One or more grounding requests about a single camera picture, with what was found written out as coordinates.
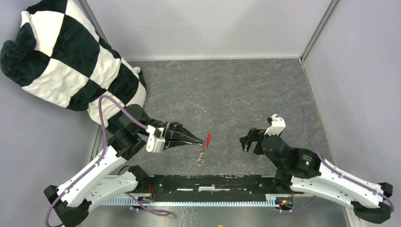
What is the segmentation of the metal key holder red handle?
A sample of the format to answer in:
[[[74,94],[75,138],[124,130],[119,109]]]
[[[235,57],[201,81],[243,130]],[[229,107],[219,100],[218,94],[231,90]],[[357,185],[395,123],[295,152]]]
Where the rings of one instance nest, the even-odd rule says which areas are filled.
[[[209,147],[211,137],[212,137],[212,132],[209,131],[206,139],[204,140],[204,142],[203,142],[203,144],[201,146],[201,148],[197,152],[196,160],[197,160],[197,163],[199,165],[202,165],[203,162],[204,162],[204,154],[205,154],[206,149]]]

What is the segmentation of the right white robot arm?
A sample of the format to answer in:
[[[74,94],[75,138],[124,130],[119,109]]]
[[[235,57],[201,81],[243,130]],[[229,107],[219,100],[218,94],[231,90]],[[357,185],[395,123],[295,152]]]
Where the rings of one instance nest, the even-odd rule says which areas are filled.
[[[277,168],[273,187],[279,193],[302,192],[333,201],[367,222],[382,224],[391,217],[385,200],[392,195],[389,183],[371,183],[350,175],[309,149],[293,148],[278,135],[251,128],[239,139],[244,152],[265,155]]]

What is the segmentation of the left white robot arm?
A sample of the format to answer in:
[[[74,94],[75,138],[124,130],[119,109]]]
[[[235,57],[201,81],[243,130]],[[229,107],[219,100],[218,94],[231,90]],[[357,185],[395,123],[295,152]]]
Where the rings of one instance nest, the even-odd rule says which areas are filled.
[[[126,115],[120,116],[120,129],[94,160],[64,184],[50,185],[44,190],[62,226],[78,226],[96,207],[115,196],[149,189],[150,177],[140,166],[130,166],[122,175],[100,184],[142,148],[149,153],[161,153],[173,147],[204,143],[179,122],[150,118],[138,104],[127,106],[124,110],[134,121]]]

